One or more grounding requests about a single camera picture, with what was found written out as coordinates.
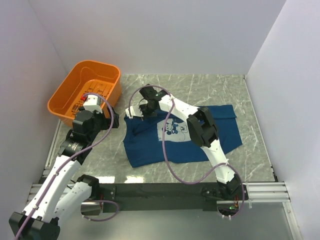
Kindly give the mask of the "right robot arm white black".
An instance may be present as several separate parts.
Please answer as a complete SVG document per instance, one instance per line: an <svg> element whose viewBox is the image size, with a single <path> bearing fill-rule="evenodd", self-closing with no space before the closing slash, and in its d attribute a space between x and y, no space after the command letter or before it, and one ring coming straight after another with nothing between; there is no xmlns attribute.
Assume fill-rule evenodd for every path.
<svg viewBox="0 0 320 240"><path fill-rule="evenodd" d="M190 140L200 147L209 160L212 168L197 181L187 182L176 179L186 185L195 185L203 181L210 173L215 172L218 192L224 200L233 199L240 192L245 199L245 187L237 171L229 164L223 152L218 127L207 107L197 107L177 99L161 86L147 84L137 90L147 101L139 106L141 117L149 117L157 110L167 113L165 120L174 115L187 124Z"/></svg>

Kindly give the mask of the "blue Mickey Mouse t-shirt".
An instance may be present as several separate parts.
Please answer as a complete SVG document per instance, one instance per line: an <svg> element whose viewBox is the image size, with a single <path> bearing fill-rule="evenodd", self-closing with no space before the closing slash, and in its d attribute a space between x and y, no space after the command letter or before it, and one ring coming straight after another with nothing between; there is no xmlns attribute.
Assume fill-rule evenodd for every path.
<svg viewBox="0 0 320 240"><path fill-rule="evenodd" d="M225 154L242 145L233 106L211 105L208 107L218 127L220 145ZM130 165L138 168L163 162L163 143L169 161L175 164L207 161L205 153L190 138L187 123L159 110L157 116L142 120L139 117L124 118L126 135L124 149Z"/></svg>

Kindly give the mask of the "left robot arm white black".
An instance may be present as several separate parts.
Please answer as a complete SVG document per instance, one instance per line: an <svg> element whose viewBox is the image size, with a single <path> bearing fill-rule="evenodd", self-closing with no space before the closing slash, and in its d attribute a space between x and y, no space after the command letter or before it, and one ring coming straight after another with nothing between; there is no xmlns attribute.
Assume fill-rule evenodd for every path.
<svg viewBox="0 0 320 240"><path fill-rule="evenodd" d="M118 114L111 106L107 111L109 117L98 105L80 108L41 188L21 213L13 212L9 218L15 239L56 240L62 224L76 208L86 200L99 199L99 180L89 175L79 177L67 194L63 192L96 146L98 133L118 128Z"/></svg>

